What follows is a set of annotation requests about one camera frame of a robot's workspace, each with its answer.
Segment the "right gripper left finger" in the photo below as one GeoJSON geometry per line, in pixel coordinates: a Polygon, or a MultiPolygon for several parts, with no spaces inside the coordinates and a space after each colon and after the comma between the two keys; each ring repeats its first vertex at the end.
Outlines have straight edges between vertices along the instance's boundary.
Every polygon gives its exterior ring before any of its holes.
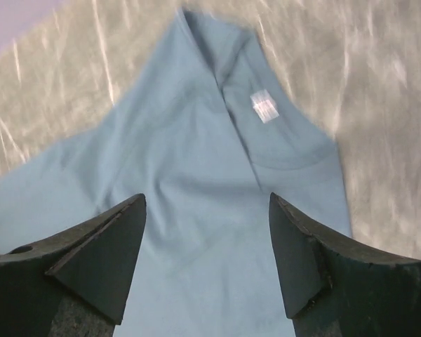
{"type": "Polygon", "coordinates": [[[111,336],[123,320],[146,207],[137,194],[0,254],[0,336],[111,336]]]}

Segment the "slate blue polo shirt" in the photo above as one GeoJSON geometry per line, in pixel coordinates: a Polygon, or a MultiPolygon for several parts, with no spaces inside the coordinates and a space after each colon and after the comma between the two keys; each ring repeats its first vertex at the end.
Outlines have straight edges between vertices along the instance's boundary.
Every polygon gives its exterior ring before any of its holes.
{"type": "Polygon", "coordinates": [[[352,233],[338,147],[290,102],[256,34],[185,9],[98,127],[0,179],[0,253],[137,193],[147,224],[118,336],[293,336],[270,194],[352,233]]]}

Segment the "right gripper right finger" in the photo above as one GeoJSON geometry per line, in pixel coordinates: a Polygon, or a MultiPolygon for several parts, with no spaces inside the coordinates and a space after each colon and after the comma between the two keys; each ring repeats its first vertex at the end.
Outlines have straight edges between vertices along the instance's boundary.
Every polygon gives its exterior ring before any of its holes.
{"type": "Polygon", "coordinates": [[[421,336],[421,260],[340,234],[276,194],[269,228],[297,336],[421,336]]]}

